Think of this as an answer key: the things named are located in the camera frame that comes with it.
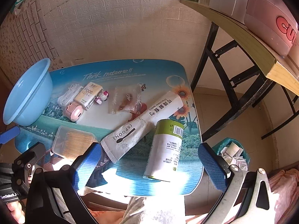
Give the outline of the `person's left hand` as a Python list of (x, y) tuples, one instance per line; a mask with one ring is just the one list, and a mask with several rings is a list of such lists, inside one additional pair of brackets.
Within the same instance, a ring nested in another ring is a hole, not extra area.
[(19, 201), (7, 203), (6, 205), (17, 223), (25, 223), (25, 213), (22, 210), (22, 205)]

